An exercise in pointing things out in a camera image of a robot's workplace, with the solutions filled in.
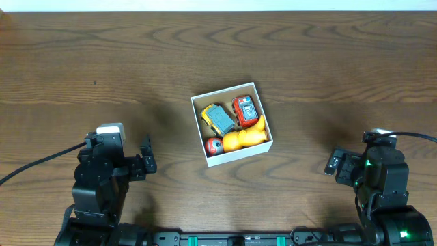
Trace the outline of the red toy ball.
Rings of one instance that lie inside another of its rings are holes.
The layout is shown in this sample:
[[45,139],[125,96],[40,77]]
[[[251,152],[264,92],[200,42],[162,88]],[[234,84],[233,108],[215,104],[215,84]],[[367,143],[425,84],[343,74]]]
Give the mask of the red toy ball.
[[216,156],[224,153],[223,142],[218,137],[209,138],[205,142],[205,151],[208,156]]

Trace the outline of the yellow grey toy dump truck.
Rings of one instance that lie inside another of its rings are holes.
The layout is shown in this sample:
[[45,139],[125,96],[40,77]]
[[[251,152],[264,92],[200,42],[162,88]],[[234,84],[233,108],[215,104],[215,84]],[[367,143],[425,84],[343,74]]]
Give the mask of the yellow grey toy dump truck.
[[234,121],[222,106],[214,103],[201,111],[201,119],[217,137],[223,137],[234,129]]

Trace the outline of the orange dinosaur toy figure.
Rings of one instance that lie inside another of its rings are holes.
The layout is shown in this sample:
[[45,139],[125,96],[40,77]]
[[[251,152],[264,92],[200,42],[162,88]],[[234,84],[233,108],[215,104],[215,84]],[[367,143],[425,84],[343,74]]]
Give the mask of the orange dinosaur toy figure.
[[223,137],[222,142],[224,152],[233,152],[245,147],[262,144],[267,140],[268,133],[266,131],[265,118],[261,115],[256,124],[241,131],[227,133]]

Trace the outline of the white cardboard box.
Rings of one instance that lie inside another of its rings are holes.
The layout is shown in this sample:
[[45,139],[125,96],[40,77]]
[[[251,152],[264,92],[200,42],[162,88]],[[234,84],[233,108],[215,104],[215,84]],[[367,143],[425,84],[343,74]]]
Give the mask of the white cardboard box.
[[[206,126],[202,122],[201,111],[205,109],[208,105],[212,103],[216,103],[222,106],[226,114],[232,117],[233,121],[236,123],[236,119],[235,119],[236,115],[233,114],[231,108],[231,101],[238,96],[244,96],[244,95],[249,95],[251,97],[258,115],[262,116],[261,122],[264,123],[264,130],[266,132],[265,136],[267,137],[267,140],[264,140],[262,143],[254,146],[243,147],[242,149],[235,150],[233,152],[222,153],[216,156],[211,156],[206,151],[206,142],[207,140],[209,140],[209,138],[214,137],[214,133],[212,132],[209,126]],[[208,92],[205,94],[194,96],[191,98],[191,105],[195,116],[195,122],[197,124],[199,138],[201,140],[201,149],[203,150],[203,155],[206,158],[206,163],[208,167],[214,167],[224,163],[237,161],[250,156],[255,156],[257,154],[268,152],[273,144],[272,133],[270,131],[266,114],[264,112],[254,82],[245,83],[242,85],[228,87],[225,89],[216,90],[213,92]]]

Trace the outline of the red toy fire truck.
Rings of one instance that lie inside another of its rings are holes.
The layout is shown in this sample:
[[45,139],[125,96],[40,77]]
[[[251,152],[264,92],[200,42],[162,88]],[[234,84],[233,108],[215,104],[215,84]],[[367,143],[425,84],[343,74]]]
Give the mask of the red toy fire truck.
[[236,114],[237,124],[242,128],[251,127],[259,120],[255,105],[249,95],[234,98],[232,100],[232,108]]

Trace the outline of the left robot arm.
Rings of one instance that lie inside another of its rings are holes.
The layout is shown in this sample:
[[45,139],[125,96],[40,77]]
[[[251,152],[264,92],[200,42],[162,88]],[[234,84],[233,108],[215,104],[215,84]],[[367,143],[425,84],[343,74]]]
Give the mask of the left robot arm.
[[121,223],[129,183],[157,171],[150,138],[141,153],[124,156],[120,133],[88,133],[74,171],[73,205],[64,213],[56,245],[151,245],[152,233],[139,225]]

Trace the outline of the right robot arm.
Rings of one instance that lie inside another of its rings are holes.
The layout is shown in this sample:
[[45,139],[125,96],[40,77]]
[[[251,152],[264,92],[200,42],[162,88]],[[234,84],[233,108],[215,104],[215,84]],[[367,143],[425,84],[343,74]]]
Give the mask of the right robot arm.
[[325,173],[352,187],[366,243],[433,245],[425,216],[408,204],[409,167],[404,154],[388,146],[372,146],[358,154],[335,148]]

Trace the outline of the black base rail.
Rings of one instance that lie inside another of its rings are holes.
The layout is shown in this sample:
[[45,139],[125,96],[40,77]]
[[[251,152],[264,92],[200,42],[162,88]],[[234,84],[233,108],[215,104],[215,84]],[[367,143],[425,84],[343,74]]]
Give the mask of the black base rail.
[[284,233],[157,232],[151,246],[292,246],[322,241],[334,241],[333,233],[300,227]]

